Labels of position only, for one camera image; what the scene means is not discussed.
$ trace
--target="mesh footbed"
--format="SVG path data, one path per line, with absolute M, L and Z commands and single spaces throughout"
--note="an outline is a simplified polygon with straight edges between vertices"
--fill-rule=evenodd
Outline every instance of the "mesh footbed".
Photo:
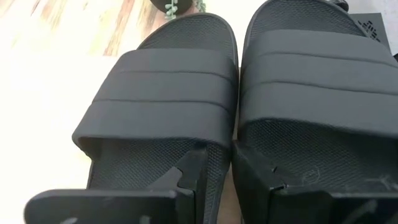
M 345 11 L 324 0 L 268 0 L 260 6 L 250 21 L 244 49 L 259 34 L 280 29 L 367 36 Z
M 338 193 L 397 190 L 394 139 L 278 120 L 255 121 L 241 133 L 243 142 L 292 173 L 299 185 Z
M 224 20 L 208 14 L 196 14 L 162 26 L 143 41 L 139 49 L 218 50 L 231 57 L 236 64 L 238 56 L 235 46 L 232 31 Z M 144 188 L 173 167 L 186 152 L 193 149 L 195 143 L 192 139 L 104 139 L 98 149 L 101 158 L 92 164 L 88 188 Z M 230 157 L 228 149 L 217 144 L 207 144 L 207 152 L 205 223 L 214 223 Z
M 323 0 L 270 0 L 252 18 L 245 47 L 259 34 L 277 29 L 366 36 L 347 13 Z M 241 127 L 239 140 L 294 174 L 302 185 L 317 185 L 329 192 L 397 190 L 394 139 L 299 121 L 264 119 Z

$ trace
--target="black slide sandal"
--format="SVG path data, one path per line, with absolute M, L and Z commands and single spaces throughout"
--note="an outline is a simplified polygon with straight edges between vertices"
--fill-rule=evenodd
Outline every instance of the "black slide sandal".
M 73 133 L 93 161 L 88 190 L 39 194 L 27 223 L 216 223 L 237 96 L 227 22 L 199 13 L 165 24 L 118 60 Z
M 245 223 L 394 223 L 397 74 L 338 6 L 264 3 L 246 33 L 233 150 Z

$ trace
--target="black strap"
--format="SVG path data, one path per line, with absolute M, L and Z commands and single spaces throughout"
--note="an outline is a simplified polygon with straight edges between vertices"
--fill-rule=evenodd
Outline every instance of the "black strap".
M 227 147 L 237 85 L 235 64 L 219 52 L 128 52 L 102 84 L 73 140 L 88 154 L 104 138 L 189 138 Z
M 398 64 L 369 38 L 275 30 L 243 61 L 240 125 L 287 119 L 398 134 Z

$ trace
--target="textured insole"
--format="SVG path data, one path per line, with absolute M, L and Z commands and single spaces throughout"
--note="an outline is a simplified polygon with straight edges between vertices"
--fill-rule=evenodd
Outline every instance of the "textured insole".
M 144 188 L 165 174 L 189 150 L 191 140 L 103 140 L 101 159 L 93 163 L 89 189 Z M 208 144 L 205 223 L 210 220 L 214 198 L 220 194 L 229 167 L 226 149 Z
M 292 173 L 295 184 L 317 185 L 328 192 L 398 190 L 394 139 L 313 124 L 260 121 L 247 128 L 243 141 Z

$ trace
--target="scratch mark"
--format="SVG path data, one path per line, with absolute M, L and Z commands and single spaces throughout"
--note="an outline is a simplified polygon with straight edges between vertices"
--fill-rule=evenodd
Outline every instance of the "scratch mark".
M 143 215 L 139 219 L 139 224 L 150 224 L 150 217 Z
M 382 175 L 379 178 L 365 179 L 365 182 L 376 182 L 382 184 L 387 190 L 398 190 L 398 184 L 391 179 L 390 175 Z
M 303 174 L 303 177 L 301 178 L 301 184 L 302 186 L 317 184 L 320 178 L 321 173 L 319 171 L 319 168 L 317 166 L 314 166 L 314 169 Z
M 60 224 L 75 224 L 77 222 L 76 217 L 67 218 L 66 220 L 60 222 Z
M 102 206 L 103 207 L 111 207 L 113 204 L 113 199 L 114 199 L 114 197 L 105 197 L 102 200 Z
M 353 224 L 356 220 L 361 218 L 366 213 L 374 213 L 377 209 L 377 201 L 376 200 L 369 200 L 368 202 L 364 203 L 363 205 L 359 206 L 355 210 L 353 210 L 343 221 L 341 224 Z

